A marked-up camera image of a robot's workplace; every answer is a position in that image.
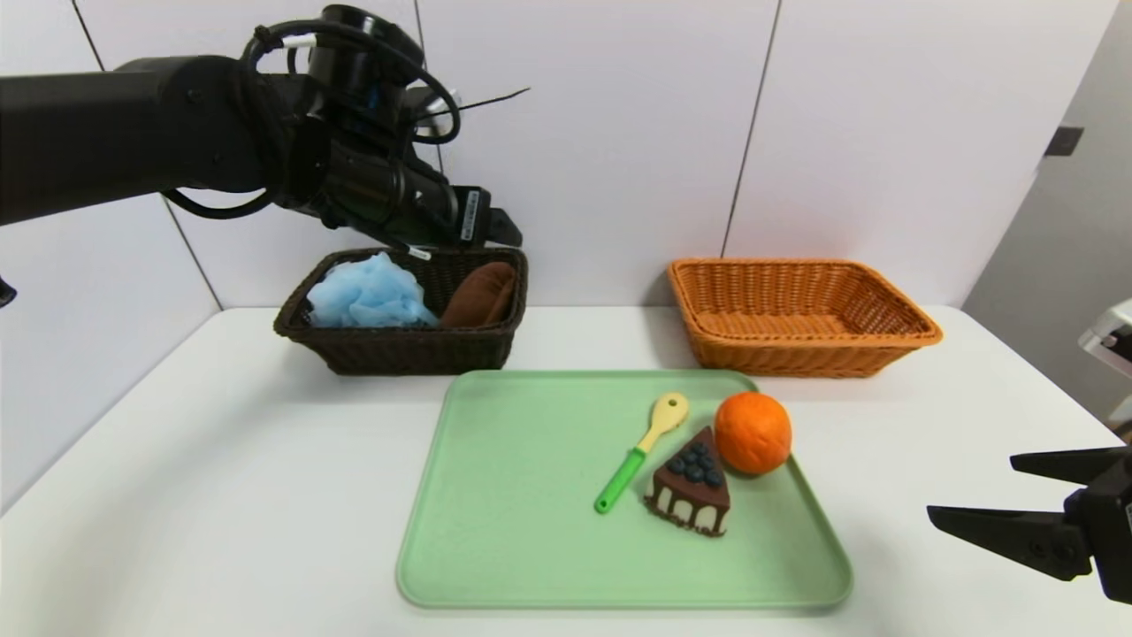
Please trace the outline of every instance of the toy orange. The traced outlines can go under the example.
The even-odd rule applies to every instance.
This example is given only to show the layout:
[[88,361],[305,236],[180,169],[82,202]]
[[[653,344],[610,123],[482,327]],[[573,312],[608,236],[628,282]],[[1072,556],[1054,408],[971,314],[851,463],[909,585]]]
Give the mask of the toy orange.
[[719,454],[740,472],[773,472],[790,457],[792,439],[786,408],[765,394],[737,394],[715,412]]

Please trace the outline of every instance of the green handle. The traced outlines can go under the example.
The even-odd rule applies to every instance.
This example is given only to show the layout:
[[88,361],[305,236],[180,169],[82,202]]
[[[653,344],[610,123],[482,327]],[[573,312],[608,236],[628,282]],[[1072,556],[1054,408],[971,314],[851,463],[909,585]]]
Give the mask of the green handle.
[[621,497],[621,492],[625,488],[629,485],[633,481],[633,476],[636,475],[637,470],[644,464],[644,451],[641,451],[636,447],[633,451],[629,451],[628,458],[621,463],[621,467],[617,470],[614,477],[610,479],[609,484],[598,497],[598,501],[593,503],[593,508],[598,510],[599,514],[608,514],[610,509],[614,508],[614,503],[617,499]]

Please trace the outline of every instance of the white wall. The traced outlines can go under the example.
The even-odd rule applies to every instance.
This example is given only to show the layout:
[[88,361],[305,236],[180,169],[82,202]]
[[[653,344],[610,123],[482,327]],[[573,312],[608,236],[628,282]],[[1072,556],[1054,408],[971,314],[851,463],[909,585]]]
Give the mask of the white wall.
[[[97,70],[67,0],[3,0],[0,75]],[[0,227],[2,508],[216,310],[164,204]]]
[[533,87],[441,149],[523,229],[530,302],[661,302],[670,260],[720,255],[775,7],[420,1],[430,69],[465,101]]
[[1077,339],[1132,298],[1132,3],[1117,7],[1065,121],[1084,127],[1077,152],[1041,162],[963,309],[1106,420],[1132,381]]
[[[317,18],[324,5],[329,3],[331,0],[78,0],[91,38],[108,69],[146,57],[209,53],[239,58],[257,25]],[[412,0],[345,3],[374,11],[420,38]],[[260,70],[282,72],[285,59],[283,53],[274,53],[263,61]],[[189,195],[221,206],[254,196],[196,191]],[[328,230],[317,218],[276,206],[233,221],[209,221],[180,208],[175,213],[224,307],[282,304],[327,253],[378,244],[349,227]]]
[[961,303],[1115,5],[783,0],[727,256],[855,258]]

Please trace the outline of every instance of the white table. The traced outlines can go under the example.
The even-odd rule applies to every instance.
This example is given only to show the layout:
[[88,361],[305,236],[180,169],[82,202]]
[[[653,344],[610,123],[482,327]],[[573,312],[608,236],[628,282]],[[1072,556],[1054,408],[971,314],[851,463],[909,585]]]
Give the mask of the white table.
[[[224,311],[2,520],[3,637],[1132,635],[1096,577],[1063,584],[935,531],[924,507],[1056,509],[1011,454],[1117,445],[959,310],[937,347],[860,381],[763,379],[854,565],[825,613],[424,611],[394,583],[448,378],[341,379]],[[508,368],[694,367],[671,308],[531,308]]]

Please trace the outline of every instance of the chocolate cake slice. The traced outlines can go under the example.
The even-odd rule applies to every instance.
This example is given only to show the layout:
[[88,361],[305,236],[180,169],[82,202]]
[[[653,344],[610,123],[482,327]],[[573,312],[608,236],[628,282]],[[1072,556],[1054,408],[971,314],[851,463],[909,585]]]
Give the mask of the chocolate cake slice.
[[652,474],[644,503],[666,520],[696,533],[719,537],[727,532],[731,494],[711,428],[704,428]]

